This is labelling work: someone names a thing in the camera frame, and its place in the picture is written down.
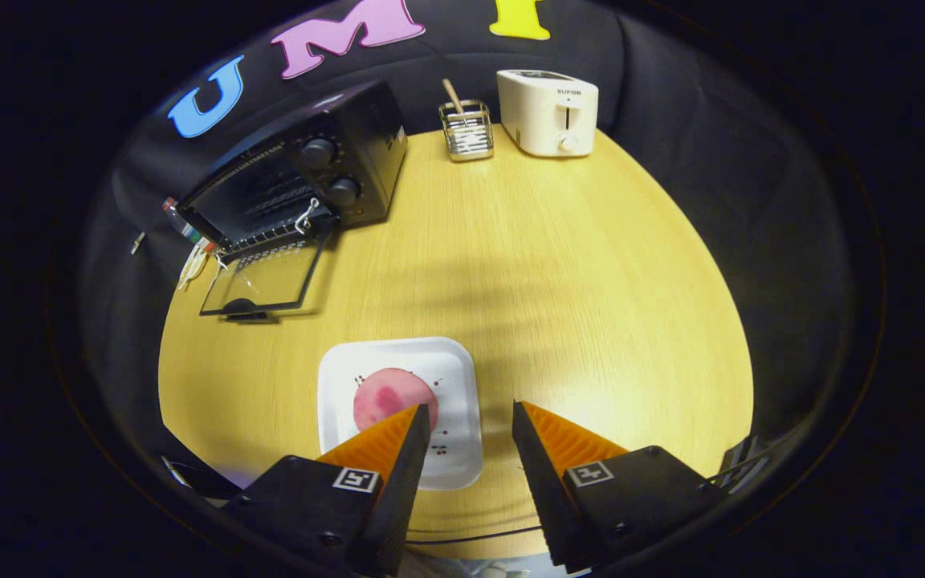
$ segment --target toaster knob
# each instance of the toaster knob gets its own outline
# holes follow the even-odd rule
[[[334,162],[337,146],[327,139],[312,139],[302,146],[302,164],[309,169],[326,169]]]
[[[563,135],[562,138],[559,139],[559,149],[561,149],[563,153],[572,153],[577,150],[577,137],[573,135]]]
[[[338,207],[352,207],[359,197],[359,183],[348,177],[339,177],[328,187],[327,197]]]

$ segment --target oven door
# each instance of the oven door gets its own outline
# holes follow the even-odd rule
[[[311,218],[308,235],[223,257],[199,315],[227,315],[229,321],[268,319],[269,311],[302,307],[312,272],[337,227],[324,212]]]

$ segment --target yellow letter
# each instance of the yellow letter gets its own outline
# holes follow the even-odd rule
[[[495,0],[499,7],[499,21],[492,23],[491,33],[498,36],[548,40],[551,34],[537,22],[540,0]]]

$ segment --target pink circle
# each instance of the pink circle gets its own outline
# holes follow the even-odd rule
[[[426,403],[430,411],[430,431],[438,423],[438,398],[429,385],[412,373],[395,367],[381,369],[363,380],[352,404],[359,431],[369,428],[386,417],[418,403]]]

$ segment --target white toaster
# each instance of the white toaster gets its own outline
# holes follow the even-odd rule
[[[598,87],[544,70],[499,70],[502,126],[526,153],[583,157],[594,148]]]

